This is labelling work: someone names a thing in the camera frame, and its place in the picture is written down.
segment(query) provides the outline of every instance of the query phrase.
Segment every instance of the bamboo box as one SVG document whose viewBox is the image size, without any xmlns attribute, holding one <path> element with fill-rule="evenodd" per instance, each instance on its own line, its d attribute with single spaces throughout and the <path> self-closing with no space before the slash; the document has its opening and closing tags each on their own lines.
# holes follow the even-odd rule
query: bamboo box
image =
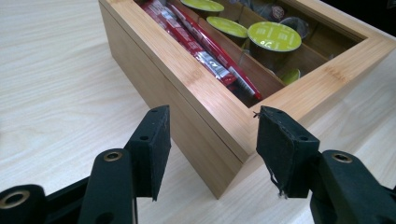
<svg viewBox="0 0 396 224">
<path fill-rule="evenodd" d="M 264 21 L 239 3 L 218 2 L 225 7 L 221 17 L 246 27 Z M 396 48 L 390 36 L 320 1 L 276 3 L 286 8 L 289 16 L 309 23 L 308 37 L 279 71 L 295 67 L 302 71 L 303 76 L 288 86 L 185 8 L 238 62 L 263 96 L 260 101 L 244 101 L 218 82 L 136 2 L 99 0 L 114 59 L 149 107 L 170 105 L 172 138 L 217 198 L 263 164 L 256 153 L 259 120 L 253 118 L 261 105 L 281 109 L 308 125 L 344 92 L 359 85 Z"/>
</svg>

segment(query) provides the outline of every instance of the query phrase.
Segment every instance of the clamp jaw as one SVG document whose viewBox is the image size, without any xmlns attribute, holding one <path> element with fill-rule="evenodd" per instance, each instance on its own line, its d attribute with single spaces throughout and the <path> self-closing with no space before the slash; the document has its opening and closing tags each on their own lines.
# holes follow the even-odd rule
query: clamp jaw
<svg viewBox="0 0 396 224">
<path fill-rule="evenodd" d="M 318 151 L 319 140 L 285 112 L 262 106 L 257 152 L 279 194 L 306 198 L 315 223 L 396 223 L 396 189 L 381 186 L 355 156 Z"/>
<path fill-rule="evenodd" d="M 46 196 L 38 185 L 0 193 L 0 223 L 137 223 L 136 197 L 157 200 L 171 148 L 169 106 L 151 109 L 124 148 L 100 153 L 91 175 Z"/>
</svg>

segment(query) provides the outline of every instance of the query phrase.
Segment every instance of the red package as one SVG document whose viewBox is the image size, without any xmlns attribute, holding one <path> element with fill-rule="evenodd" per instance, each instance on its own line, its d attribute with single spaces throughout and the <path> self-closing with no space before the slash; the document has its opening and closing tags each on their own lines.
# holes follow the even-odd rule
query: red package
<svg viewBox="0 0 396 224">
<path fill-rule="evenodd" d="M 163 6 L 158 0 L 149 1 L 142 8 L 224 86 L 229 86 L 236 81 L 236 77 L 208 54 L 195 38 L 178 23 L 169 8 Z"/>
<path fill-rule="evenodd" d="M 229 54 L 224 51 L 221 46 L 216 43 L 207 32 L 199 26 L 189 15 L 184 13 L 182 10 L 177 8 L 177 6 L 168 3 L 168 6 L 177 15 L 185 27 L 190 31 L 190 33 L 198 40 L 198 42 L 212 54 L 218 61 L 226 68 L 230 73 L 232 73 L 236 78 L 240 86 L 248 92 L 249 95 L 254 96 L 256 99 L 261 100 L 262 95 L 254 86 L 254 84 L 248 79 L 245 72 L 239 68 L 236 62 L 229 56 Z"/>
</svg>

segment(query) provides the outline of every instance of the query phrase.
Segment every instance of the light wood table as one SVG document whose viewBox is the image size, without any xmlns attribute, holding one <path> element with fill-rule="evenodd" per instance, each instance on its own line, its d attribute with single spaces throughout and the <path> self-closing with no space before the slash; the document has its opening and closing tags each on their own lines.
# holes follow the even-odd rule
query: light wood table
<svg viewBox="0 0 396 224">
<path fill-rule="evenodd" d="M 90 174 L 123 147 L 149 110 L 110 55 L 95 0 L 1 1 L 0 191 L 46 194 Z M 396 185 L 396 52 L 305 127 L 320 150 L 358 156 Z M 279 199 L 263 166 L 220 200 L 173 143 L 159 201 L 138 199 L 140 223 L 310 223 L 308 199 Z"/>
</svg>

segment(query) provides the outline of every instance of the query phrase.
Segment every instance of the metal grommet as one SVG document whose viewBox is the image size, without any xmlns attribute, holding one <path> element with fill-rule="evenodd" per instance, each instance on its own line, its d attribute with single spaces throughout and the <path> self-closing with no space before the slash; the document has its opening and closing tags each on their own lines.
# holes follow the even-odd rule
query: metal grommet
<svg viewBox="0 0 396 224">
<path fill-rule="evenodd" d="M 0 200 L 0 209 L 8 209 L 8 208 L 16 207 L 21 203 L 24 203 L 29 198 L 29 196 L 30 196 L 30 192 L 26 189 L 20 189 L 11 192 L 6 197 Z"/>
<path fill-rule="evenodd" d="M 332 158 L 336 161 L 344 162 L 344 163 L 351 163 L 352 159 L 345 154 L 342 153 L 334 153 L 332 154 Z"/>
<path fill-rule="evenodd" d="M 112 152 L 108 152 L 104 156 L 104 160 L 105 161 L 117 161 L 121 157 L 122 157 L 122 153 L 120 153 L 118 151 L 112 151 Z"/>
</svg>

